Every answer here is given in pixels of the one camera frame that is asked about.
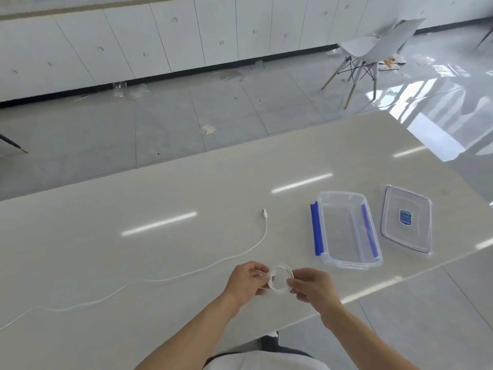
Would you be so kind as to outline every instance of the white cable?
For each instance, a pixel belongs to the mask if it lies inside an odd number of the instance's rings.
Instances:
[[[291,268],[288,266],[288,265],[279,265],[279,266],[276,266],[274,267],[270,272],[269,272],[269,276],[271,277],[269,279],[269,281],[267,282],[267,285],[269,286],[270,289],[272,289],[275,293],[286,293],[286,292],[289,292],[291,290],[291,287],[287,286],[287,287],[284,287],[284,288],[279,288],[279,289],[276,289],[274,287],[274,283],[273,283],[273,279],[274,279],[274,275],[277,273],[278,270],[285,270],[287,271],[287,273],[289,274],[289,277],[290,278],[294,278],[294,275],[293,275],[293,271],[291,270]]]
[[[47,312],[66,312],[66,311],[74,310],[74,309],[77,309],[77,308],[80,308],[80,307],[83,307],[83,306],[93,306],[93,305],[99,304],[100,302],[103,302],[104,300],[107,300],[108,298],[116,295],[118,292],[120,292],[122,289],[124,289],[127,286],[138,284],[138,283],[142,283],[142,282],[144,282],[144,283],[169,282],[169,281],[174,280],[174,279],[183,278],[183,277],[186,277],[188,275],[192,275],[192,274],[195,274],[195,273],[204,271],[204,270],[209,269],[209,268],[211,268],[213,266],[216,266],[217,264],[219,264],[221,262],[224,262],[224,261],[227,261],[227,260],[231,260],[233,258],[238,258],[238,257],[241,257],[242,255],[246,255],[249,251],[251,251],[256,246],[258,246],[260,243],[262,243],[262,241],[265,239],[265,236],[267,235],[267,217],[268,217],[268,215],[267,215],[267,211],[265,209],[262,209],[262,216],[265,219],[265,232],[264,232],[264,236],[262,236],[262,239],[260,239],[260,241],[257,244],[255,244],[253,247],[251,247],[247,251],[241,253],[240,255],[232,255],[230,257],[223,258],[222,260],[219,260],[217,262],[214,262],[213,264],[211,264],[209,266],[203,267],[203,268],[198,269],[198,270],[190,271],[190,272],[185,273],[185,274],[177,275],[177,276],[174,276],[172,278],[167,278],[167,279],[138,279],[138,280],[135,280],[134,282],[131,282],[129,284],[125,284],[125,285],[121,286],[115,292],[109,294],[105,298],[101,298],[101,299],[96,300],[96,301],[83,302],[82,304],[77,304],[77,305],[69,306],[69,307],[66,307],[66,308],[48,308],[46,306],[34,306],[34,308],[31,308],[28,311],[22,313],[19,317],[17,317],[16,319],[14,319],[12,322],[10,322],[10,323],[6,324],[5,326],[1,327],[0,328],[0,331],[6,329],[11,324],[13,324],[14,322],[16,322],[18,319],[21,319],[23,316],[25,316],[26,314],[28,314],[29,312],[31,312],[33,310],[43,309],[43,310],[45,310]]]

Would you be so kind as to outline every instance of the blue sticker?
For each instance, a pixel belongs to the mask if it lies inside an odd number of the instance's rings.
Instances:
[[[402,224],[405,224],[406,226],[410,226],[412,216],[413,215],[411,214],[410,211],[399,209],[399,222],[401,222]]]

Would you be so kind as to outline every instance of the person's right arm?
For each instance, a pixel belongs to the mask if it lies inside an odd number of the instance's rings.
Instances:
[[[342,305],[329,274],[305,268],[293,270],[293,275],[294,279],[287,280],[291,292],[320,313],[324,326],[359,370],[418,370]]]

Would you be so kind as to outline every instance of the clear plastic lid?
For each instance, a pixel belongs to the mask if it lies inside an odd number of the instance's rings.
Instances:
[[[316,255],[325,263],[362,270],[382,264],[377,232],[363,195],[321,192],[311,214]]]
[[[387,186],[382,235],[415,251],[431,253],[431,201],[403,188]]]

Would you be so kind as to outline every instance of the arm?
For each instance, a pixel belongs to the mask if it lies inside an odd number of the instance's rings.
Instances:
[[[235,267],[228,283],[214,301],[180,331],[156,348],[135,370],[200,370],[219,341],[228,322],[268,280],[269,268],[258,262]]]
[[[418,370],[342,305],[329,274],[310,268],[294,270],[293,274],[294,279],[287,280],[294,288],[291,292],[320,313],[324,326],[359,370]]]

